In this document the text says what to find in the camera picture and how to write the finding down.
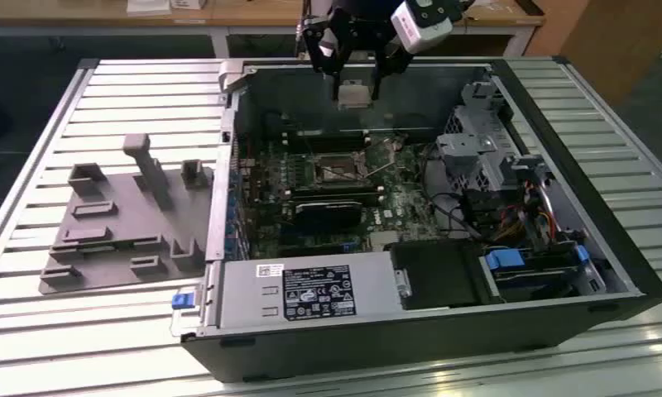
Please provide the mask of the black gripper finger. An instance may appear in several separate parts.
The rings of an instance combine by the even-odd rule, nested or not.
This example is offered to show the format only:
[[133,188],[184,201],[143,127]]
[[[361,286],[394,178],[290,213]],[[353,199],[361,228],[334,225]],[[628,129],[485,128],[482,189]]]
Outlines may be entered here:
[[341,7],[303,8],[302,39],[318,73],[331,78],[331,99],[339,99],[341,72],[353,53],[351,14]]
[[375,64],[373,69],[373,101],[379,99],[383,78],[393,74],[402,74],[413,61],[413,58],[414,54],[405,49],[398,36],[395,36],[374,51]]

